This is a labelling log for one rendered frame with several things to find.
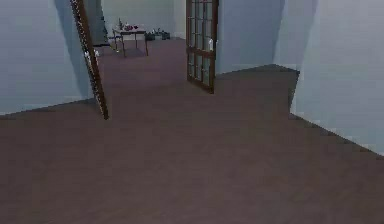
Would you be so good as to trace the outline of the brown glazed room door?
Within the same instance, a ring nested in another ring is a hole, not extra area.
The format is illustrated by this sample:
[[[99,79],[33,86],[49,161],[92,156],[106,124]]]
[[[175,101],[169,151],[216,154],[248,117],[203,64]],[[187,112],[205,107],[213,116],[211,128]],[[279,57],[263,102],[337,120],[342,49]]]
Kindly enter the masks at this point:
[[[210,94],[216,76],[218,8],[219,0],[186,0],[187,80]]]
[[[98,103],[103,119],[108,120],[109,113],[107,108],[107,102],[104,94],[95,49],[93,47],[91,39],[84,2],[83,0],[69,0],[69,2],[72,8],[73,17],[81,43],[81,48],[84,53],[84,58],[89,73],[93,95]]]

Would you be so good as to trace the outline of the dark low box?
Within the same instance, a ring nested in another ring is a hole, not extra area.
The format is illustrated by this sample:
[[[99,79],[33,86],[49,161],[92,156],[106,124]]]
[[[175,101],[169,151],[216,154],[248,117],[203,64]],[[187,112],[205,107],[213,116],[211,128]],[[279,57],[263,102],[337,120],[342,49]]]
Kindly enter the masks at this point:
[[[146,41],[154,41],[154,40],[168,40],[170,38],[170,33],[162,31],[152,31],[145,33]]]

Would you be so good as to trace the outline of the pale table with dark legs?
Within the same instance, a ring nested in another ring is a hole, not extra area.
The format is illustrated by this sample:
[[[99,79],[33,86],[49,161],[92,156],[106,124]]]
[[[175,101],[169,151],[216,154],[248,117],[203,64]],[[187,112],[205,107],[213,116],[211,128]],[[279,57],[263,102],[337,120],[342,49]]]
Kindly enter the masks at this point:
[[[137,37],[139,35],[143,36],[144,53],[145,53],[146,56],[148,56],[149,55],[149,53],[148,53],[148,44],[147,44],[147,41],[145,40],[145,33],[146,33],[146,31],[142,30],[142,29],[139,29],[139,28],[134,28],[134,27],[130,31],[125,31],[124,27],[125,26],[123,26],[122,30],[119,30],[118,28],[113,28],[115,30],[115,33],[116,33],[116,36],[117,36],[117,40],[120,40],[120,42],[121,42],[121,48],[118,48],[118,49],[119,49],[120,52],[123,53],[123,56],[126,56],[124,37],[125,36],[130,36],[130,35],[134,36],[135,47],[138,47],[138,39],[137,39]]]

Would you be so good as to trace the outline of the dark chair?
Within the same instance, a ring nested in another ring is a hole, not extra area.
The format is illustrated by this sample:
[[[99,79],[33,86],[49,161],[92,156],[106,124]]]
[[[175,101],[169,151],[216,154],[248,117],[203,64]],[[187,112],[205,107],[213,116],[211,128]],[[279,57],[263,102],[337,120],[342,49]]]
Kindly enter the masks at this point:
[[[119,53],[119,49],[118,49],[118,44],[117,44],[117,36],[116,36],[116,33],[115,33],[115,30],[112,28],[112,34],[113,34],[113,43],[114,43],[114,47],[113,47],[113,50],[117,53]]]

